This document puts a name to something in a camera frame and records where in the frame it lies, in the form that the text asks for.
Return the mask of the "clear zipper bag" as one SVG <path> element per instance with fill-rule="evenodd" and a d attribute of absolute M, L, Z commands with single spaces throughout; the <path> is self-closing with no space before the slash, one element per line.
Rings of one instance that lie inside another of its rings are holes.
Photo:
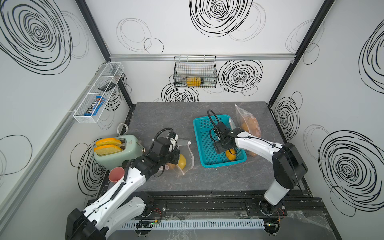
<path fill-rule="evenodd" d="M 241 127 L 246 132 L 250 133 L 251 135 L 260 138 L 261 137 L 260 125 L 257 119 L 254 117 L 254 115 L 240 108 L 236 104 L 235 104 L 235 108 L 236 108 L 236 118 L 237 118 L 239 127 Z"/>
<path fill-rule="evenodd" d="M 257 141 L 257 137 L 248 133 L 244 129 L 235 126 L 232 119 L 229 120 L 231 126 L 231 136 L 235 138 L 236 147 L 245 150 L 250 156 L 262 156 L 259 153 L 261 144 Z"/>
<path fill-rule="evenodd" d="M 188 171 L 194 168 L 195 158 L 190 148 L 191 143 L 192 142 L 190 140 L 178 140 L 178 149 L 180 150 L 180 154 L 185 156 L 187 165 L 183 170 L 178 167 L 178 164 L 174 169 L 169 169 L 169 166 L 167 165 L 167 171 L 174 175 L 184 176 Z"/>

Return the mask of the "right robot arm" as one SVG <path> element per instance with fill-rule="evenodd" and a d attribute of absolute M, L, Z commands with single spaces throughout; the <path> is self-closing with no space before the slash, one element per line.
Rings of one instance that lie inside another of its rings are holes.
<path fill-rule="evenodd" d="M 212 132 L 218 137 L 214 140 L 217 154 L 242 149 L 255 153 L 273 165 L 274 180 L 259 203 L 264 215 L 274 214 L 282 199 L 299 185 L 300 180 L 308 172 L 301 154 L 292 143 L 273 143 L 253 136 L 241 128 L 231 130 L 222 122 L 214 124 Z"/>

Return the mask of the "teal plastic basket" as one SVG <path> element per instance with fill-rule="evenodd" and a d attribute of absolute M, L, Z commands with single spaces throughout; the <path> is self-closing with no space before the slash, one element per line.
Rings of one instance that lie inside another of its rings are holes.
<path fill-rule="evenodd" d="M 227 158 L 225 153 L 218 154 L 215 150 L 214 140 L 218 137 L 212 133 L 213 124 L 209 117 L 200 117 L 193 120 L 193 126 L 200 156 L 201 164 L 205 168 L 218 168 L 230 165 L 244 163 L 247 160 L 247 155 L 244 150 L 236 149 L 236 159 L 231 161 Z"/>

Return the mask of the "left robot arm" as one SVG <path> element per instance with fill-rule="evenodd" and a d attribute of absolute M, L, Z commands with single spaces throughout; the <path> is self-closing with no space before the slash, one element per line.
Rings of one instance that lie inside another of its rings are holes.
<path fill-rule="evenodd" d="M 125 173 L 105 194 L 84 210 L 74 209 L 67 218 L 66 240 L 106 240 L 129 220 L 149 214 L 148 194 L 133 196 L 136 189 L 168 163 L 180 159 L 178 135 L 155 137 L 148 151 L 128 164 Z"/>

